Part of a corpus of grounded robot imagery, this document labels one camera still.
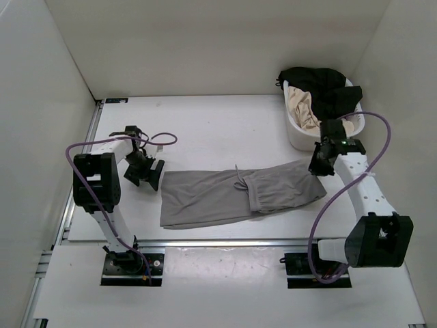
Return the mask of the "grey trousers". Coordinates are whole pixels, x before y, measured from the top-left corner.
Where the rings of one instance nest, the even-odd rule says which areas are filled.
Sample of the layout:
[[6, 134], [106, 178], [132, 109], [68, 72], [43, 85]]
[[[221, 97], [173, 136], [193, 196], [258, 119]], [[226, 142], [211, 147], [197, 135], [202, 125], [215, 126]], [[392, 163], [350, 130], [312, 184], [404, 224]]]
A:
[[308, 166], [301, 159], [263, 169], [166, 172], [160, 226], [220, 226], [307, 206], [327, 194]]

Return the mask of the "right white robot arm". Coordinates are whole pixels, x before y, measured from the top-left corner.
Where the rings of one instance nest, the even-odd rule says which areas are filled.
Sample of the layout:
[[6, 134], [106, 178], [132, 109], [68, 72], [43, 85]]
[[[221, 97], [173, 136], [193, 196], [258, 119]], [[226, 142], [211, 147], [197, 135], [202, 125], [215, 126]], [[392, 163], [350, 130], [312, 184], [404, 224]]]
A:
[[341, 192], [348, 194], [356, 216], [346, 238], [318, 241], [318, 249], [307, 255], [309, 269], [322, 273], [331, 262], [353, 268], [400, 267], [413, 222], [383, 196], [361, 143], [351, 139], [317, 142], [309, 171], [316, 176], [338, 175], [345, 185]]

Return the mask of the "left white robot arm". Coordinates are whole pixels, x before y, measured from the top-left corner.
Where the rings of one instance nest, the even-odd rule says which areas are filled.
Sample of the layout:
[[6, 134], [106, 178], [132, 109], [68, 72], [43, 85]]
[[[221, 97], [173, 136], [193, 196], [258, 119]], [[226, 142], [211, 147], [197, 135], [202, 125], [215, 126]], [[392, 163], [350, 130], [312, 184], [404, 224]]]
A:
[[89, 142], [101, 145], [90, 153], [72, 158], [70, 150], [75, 145], [66, 149], [66, 158], [73, 169], [74, 203], [99, 225], [107, 239], [104, 246], [107, 257], [131, 275], [148, 277], [150, 261], [139, 251], [137, 238], [128, 229], [119, 209], [122, 191], [117, 165], [126, 161], [125, 179], [137, 187], [147, 182], [157, 191], [165, 162], [156, 160], [156, 154], [167, 144], [156, 139], [163, 135], [148, 137], [137, 126], [126, 126], [124, 131], [111, 133], [108, 139]]

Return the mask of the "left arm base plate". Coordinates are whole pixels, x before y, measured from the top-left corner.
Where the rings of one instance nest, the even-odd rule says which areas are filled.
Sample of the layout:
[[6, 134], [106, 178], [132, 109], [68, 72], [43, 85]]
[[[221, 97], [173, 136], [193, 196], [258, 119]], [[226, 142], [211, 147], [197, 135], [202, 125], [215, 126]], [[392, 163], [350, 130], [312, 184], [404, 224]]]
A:
[[165, 265], [164, 253], [143, 253], [143, 258], [128, 251], [107, 253], [104, 259], [101, 286], [161, 287]]

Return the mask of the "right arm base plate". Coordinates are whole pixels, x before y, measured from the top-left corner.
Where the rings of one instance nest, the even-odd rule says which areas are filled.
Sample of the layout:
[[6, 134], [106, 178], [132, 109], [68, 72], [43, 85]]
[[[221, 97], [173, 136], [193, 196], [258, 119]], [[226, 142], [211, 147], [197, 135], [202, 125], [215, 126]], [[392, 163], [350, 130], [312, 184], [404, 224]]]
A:
[[[320, 260], [314, 257], [317, 274], [323, 279], [328, 279], [339, 268], [333, 261]], [[351, 288], [352, 283], [348, 272], [342, 275], [336, 282], [323, 284], [316, 280], [312, 274], [307, 253], [285, 253], [279, 260], [285, 266], [288, 289], [335, 289]]]

